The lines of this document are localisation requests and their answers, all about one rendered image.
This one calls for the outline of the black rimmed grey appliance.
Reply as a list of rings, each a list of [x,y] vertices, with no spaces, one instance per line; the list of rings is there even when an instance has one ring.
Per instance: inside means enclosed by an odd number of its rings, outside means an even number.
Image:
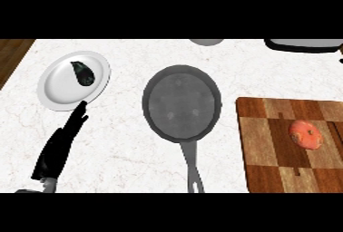
[[[265,39],[273,50],[295,53],[335,53],[343,46],[343,39]]]

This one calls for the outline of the grey frying pan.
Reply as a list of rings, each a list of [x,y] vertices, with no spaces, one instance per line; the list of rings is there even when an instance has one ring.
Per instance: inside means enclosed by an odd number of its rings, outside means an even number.
[[[188,166],[188,192],[205,193],[197,142],[212,132],[222,114],[222,94],[209,74],[190,65],[166,67],[147,84],[143,110],[154,132],[181,146]]]

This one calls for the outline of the white round plate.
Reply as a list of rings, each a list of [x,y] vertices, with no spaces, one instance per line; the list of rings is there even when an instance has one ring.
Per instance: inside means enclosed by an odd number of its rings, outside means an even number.
[[[94,71],[94,82],[83,86],[76,73],[79,65]],[[54,111],[73,111],[82,101],[92,102],[107,88],[110,64],[103,54],[79,51],[63,56],[44,72],[38,84],[38,98]]]

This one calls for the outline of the grey round object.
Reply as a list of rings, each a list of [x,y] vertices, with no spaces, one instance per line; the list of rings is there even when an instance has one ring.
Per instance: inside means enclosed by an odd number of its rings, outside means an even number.
[[[214,46],[219,44],[224,41],[224,39],[191,39],[191,41],[199,45]]]

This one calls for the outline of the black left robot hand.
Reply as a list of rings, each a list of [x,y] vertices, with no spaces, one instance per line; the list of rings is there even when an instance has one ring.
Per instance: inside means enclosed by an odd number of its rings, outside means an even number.
[[[64,127],[51,135],[38,158],[32,179],[42,180],[44,178],[60,178],[75,138],[79,135],[85,121],[89,119],[86,115],[86,106],[88,102],[82,101],[70,115]]]

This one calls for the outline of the wooden checkered cutting board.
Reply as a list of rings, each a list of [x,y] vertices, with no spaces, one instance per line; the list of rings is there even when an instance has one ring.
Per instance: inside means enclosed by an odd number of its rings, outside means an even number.
[[[343,101],[240,97],[236,111],[249,191],[343,193]],[[321,132],[317,150],[292,140],[298,120]]]

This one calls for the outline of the dark eggplant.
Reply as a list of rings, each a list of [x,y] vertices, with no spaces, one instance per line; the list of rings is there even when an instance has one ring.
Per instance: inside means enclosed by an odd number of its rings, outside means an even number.
[[[75,68],[75,73],[78,75],[79,84],[82,86],[91,86],[95,82],[95,76],[94,76],[92,69],[80,61],[73,62],[72,65]]]

